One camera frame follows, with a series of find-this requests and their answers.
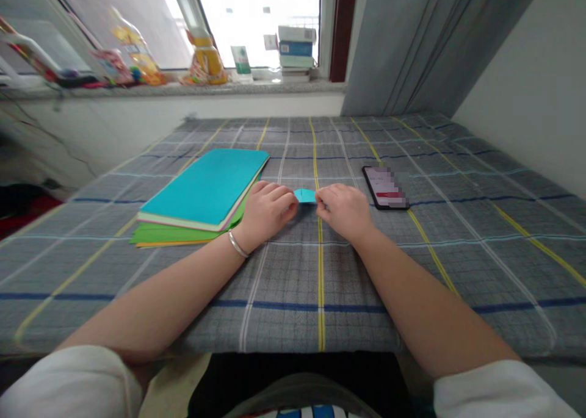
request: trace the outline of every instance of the mattress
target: mattress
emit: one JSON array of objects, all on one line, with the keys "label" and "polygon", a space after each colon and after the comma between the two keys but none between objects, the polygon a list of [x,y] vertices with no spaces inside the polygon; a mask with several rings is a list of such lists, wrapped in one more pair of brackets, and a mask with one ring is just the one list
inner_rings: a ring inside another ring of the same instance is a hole
[{"label": "mattress", "polygon": [[[198,246],[138,249],[136,213],[214,148],[270,153],[262,179],[368,192],[361,169],[409,173],[411,211],[377,227],[519,354],[586,356],[586,204],[441,114],[187,120],[0,244],[0,353],[46,353]],[[176,352],[401,351],[355,250],[313,206],[258,248]]]}]

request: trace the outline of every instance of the silver bracelet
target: silver bracelet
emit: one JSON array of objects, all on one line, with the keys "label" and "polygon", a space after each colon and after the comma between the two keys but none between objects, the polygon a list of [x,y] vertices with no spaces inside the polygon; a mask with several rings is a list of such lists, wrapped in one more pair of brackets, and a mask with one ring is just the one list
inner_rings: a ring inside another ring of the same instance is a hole
[{"label": "silver bracelet", "polygon": [[249,255],[247,255],[246,252],[240,248],[240,246],[238,245],[238,243],[234,239],[234,235],[232,235],[232,229],[230,229],[228,231],[228,238],[230,239],[230,242],[232,243],[232,245],[234,246],[234,248],[236,249],[236,251],[238,253],[240,253],[245,258],[249,257]]}]

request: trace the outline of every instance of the window sill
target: window sill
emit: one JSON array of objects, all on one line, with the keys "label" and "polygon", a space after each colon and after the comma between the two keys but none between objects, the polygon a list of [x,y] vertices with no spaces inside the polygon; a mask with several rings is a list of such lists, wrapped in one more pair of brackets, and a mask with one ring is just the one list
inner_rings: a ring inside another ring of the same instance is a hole
[{"label": "window sill", "polygon": [[[297,93],[345,93],[345,82],[315,80],[311,82],[270,82],[254,81],[251,84],[229,82],[223,85],[197,87],[171,82],[167,85],[152,87],[140,85],[132,88],[74,88],[63,89],[65,98],[141,98],[155,96],[215,96],[215,95],[292,95]],[[55,99],[60,95],[49,87],[24,89],[2,89],[18,100]]]}]

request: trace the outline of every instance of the window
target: window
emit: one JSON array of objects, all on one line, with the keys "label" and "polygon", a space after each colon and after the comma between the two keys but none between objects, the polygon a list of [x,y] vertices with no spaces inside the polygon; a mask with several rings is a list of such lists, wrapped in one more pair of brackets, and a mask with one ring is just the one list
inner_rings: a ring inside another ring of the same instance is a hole
[{"label": "window", "polygon": [[[277,68],[278,51],[266,51],[263,36],[277,34],[279,25],[309,27],[317,32],[313,58],[328,77],[334,5],[335,0],[0,0],[0,16],[62,68],[96,74],[103,69],[93,49],[120,49],[125,62],[133,64],[112,34],[110,7],[138,28],[167,71],[190,65],[193,47],[186,28],[205,26],[228,68],[234,67],[230,46],[240,45],[246,46],[252,67]],[[19,73],[35,73],[1,41],[0,56]]]},{"label": "window", "polygon": [[[278,51],[265,50],[263,39],[276,34],[279,25],[310,27],[319,38],[320,0],[200,1],[226,67],[234,67],[230,46],[246,46],[251,67],[279,67]],[[319,42],[313,57],[319,62]]]},{"label": "window", "polygon": [[[112,35],[110,6],[136,26],[161,69],[189,67],[193,47],[176,0],[65,0],[104,49],[122,49]],[[127,65],[134,65],[123,51]]]},{"label": "window", "polygon": [[[90,68],[71,47],[55,26],[45,20],[31,0],[0,0],[0,16],[19,34],[35,40],[62,68],[88,71]],[[36,74],[36,71],[10,46],[0,41],[0,55],[17,72]]]}]

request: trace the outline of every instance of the white sleeve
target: white sleeve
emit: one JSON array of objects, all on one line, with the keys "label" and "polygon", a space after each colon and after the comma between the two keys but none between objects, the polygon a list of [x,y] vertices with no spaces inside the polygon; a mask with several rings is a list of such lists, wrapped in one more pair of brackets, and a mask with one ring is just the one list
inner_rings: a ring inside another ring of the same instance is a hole
[{"label": "white sleeve", "polygon": [[142,389],[117,354],[78,346],[36,363],[0,398],[0,416],[131,418],[141,402]]},{"label": "white sleeve", "polygon": [[440,378],[433,390],[439,418],[579,418],[533,369],[515,360]]}]

